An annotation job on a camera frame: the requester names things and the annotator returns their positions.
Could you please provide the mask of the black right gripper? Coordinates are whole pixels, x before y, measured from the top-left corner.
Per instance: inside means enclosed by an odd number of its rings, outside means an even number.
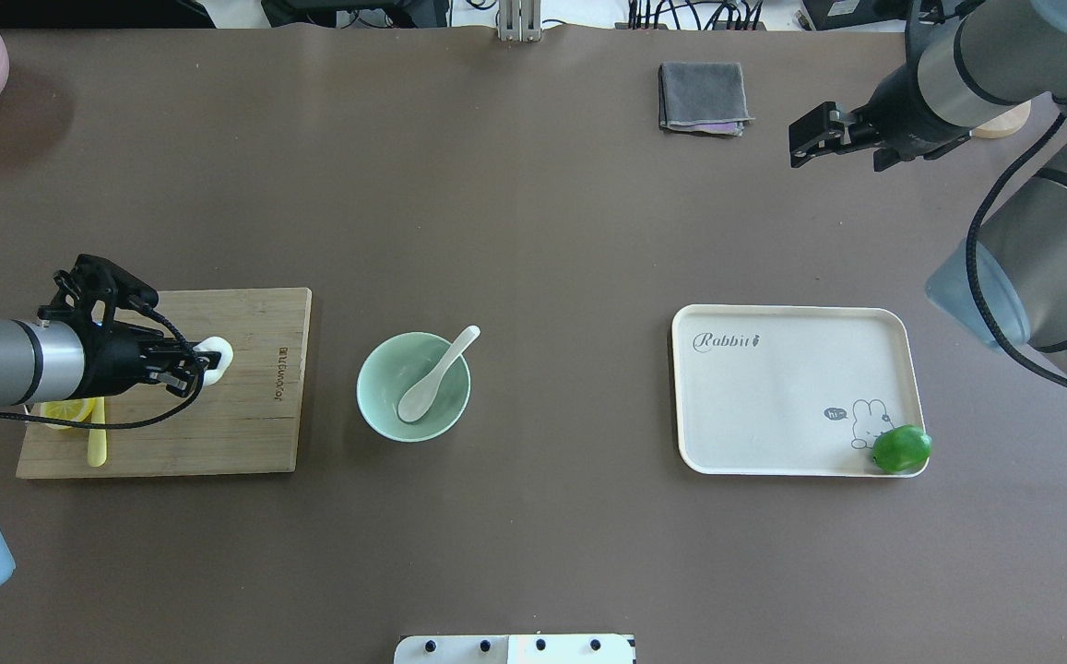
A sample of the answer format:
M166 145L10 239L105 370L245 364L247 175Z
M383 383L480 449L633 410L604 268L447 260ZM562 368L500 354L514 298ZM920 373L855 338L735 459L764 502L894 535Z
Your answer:
M789 125L790 167L817 157L874 148L876 172L904 162L937 160L971 138L968 127L950 124L922 97L917 68L903 65L887 76L871 99L853 113L833 101L821 102ZM853 127L853 142L849 131Z

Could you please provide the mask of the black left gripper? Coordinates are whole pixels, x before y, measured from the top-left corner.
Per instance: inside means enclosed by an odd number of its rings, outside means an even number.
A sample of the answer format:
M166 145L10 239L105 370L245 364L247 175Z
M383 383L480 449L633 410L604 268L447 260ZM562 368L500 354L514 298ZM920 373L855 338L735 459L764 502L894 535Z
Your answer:
M137 384L191 391L191 366L206 366L184 335L157 312L159 294L113 260L81 254L53 274L57 291L37 310L44 326L69 329L81 349L70 398L123 394Z

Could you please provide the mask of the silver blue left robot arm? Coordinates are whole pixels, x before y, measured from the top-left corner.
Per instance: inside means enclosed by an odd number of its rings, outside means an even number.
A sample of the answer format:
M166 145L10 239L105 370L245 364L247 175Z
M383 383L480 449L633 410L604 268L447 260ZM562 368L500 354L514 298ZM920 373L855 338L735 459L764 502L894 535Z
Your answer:
M35 321L0 319L0 418L36 421L23 405L111 397L161 384L195 402L229 369L230 344L190 341L165 315L159 294L114 262L81 254L55 273L57 291ZM0 586L16 564L0 528Z

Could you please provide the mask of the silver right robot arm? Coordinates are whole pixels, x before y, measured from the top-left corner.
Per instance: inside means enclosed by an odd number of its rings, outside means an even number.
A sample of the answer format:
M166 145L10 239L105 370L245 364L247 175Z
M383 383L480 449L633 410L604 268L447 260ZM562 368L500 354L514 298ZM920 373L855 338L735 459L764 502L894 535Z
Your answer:
M1067 1L911 1L905 60L853 110L826 101L789 126L791 167L873 152L873 168L937 160L1035 97L1057 114L997 177L928 281L939 309L1067 390Z

